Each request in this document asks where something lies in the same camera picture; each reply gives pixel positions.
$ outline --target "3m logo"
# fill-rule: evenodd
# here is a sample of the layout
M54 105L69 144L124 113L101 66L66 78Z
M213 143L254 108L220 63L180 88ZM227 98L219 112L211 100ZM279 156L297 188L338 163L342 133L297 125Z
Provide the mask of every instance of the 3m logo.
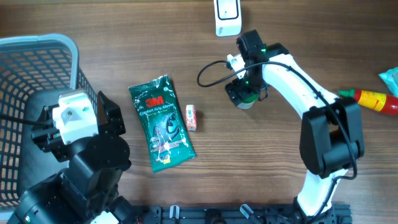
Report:
M163 101L163 97L162 96L158 96L157 98L154 97L154 98L151 98L151 99L147 99L145 101L145 103L147 103L147 107L153 107L153 106L164 104L164 101Z

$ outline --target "white clip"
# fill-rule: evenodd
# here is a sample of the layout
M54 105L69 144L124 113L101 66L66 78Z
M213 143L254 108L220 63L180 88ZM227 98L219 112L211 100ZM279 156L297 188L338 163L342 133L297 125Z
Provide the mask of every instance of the white clip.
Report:
M237 54L235 56L229 54L226 56L226 60L231 64L231 67L235 72L244 68L244 60L241 54ZM239 79L242 79L244 74L246 74L246 71L239 72L236 76L238 76Z
M250 208L249 205L247 205L247 204L241 205L241 208L240 208L239 210L241 211L241 213L242 213L246 218L250 218L250 216L254 213L254 211L251 210L251 208Z
M86 90L78 89L61 94L58 105L53 108L52 117L65 145L98 134L97 117Z
M170 218L175 218L175 219L180 218L180 207L178 205L172 205L170 207Z

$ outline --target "gray plastic basket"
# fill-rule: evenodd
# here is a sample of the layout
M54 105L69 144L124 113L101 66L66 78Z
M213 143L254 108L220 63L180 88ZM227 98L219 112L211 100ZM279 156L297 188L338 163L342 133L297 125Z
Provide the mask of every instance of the gray plastic basket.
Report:
M80 70L78 48L62 34L0 39L0 113L36 120L60 93L85 88L96 111L97 97ZM0 208L19 203L29 187L64 168L30 139L31 125L0 120Z

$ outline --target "plastic bag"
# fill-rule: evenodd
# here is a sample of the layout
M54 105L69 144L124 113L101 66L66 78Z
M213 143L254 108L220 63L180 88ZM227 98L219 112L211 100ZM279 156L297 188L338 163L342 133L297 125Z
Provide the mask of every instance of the plastic bag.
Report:
M188 132L169 76L129 87L148 143L152 170L158 172L193 159Z
M391 93L398 97L398 68L393 68L379 75L380 78L386 83Z

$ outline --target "wooden table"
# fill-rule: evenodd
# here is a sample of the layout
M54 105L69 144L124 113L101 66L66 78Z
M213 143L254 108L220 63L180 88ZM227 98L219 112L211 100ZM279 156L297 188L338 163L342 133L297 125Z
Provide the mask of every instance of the wooden table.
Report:
M286 46L330 91L388 93L377 76L398 65L397 1L243 1L243 31ZM299 116L271 88L250 110L233 106L224 85L200 88L199 70L238 53L236 37L215 35L212 1L0 6L0 36L59 32L80 48L80 66L96 91L122 109L131 168L119 191L132 204L240 205L290 203L306 168L299 154ZM203 82L229 71L214 67ZM181 108L200 112L190 133L197 158L153 174L129 86L169 74ZM342 181L334 201L351 204L354 223L398 220L398 122L363 109L365 156L355 181Z

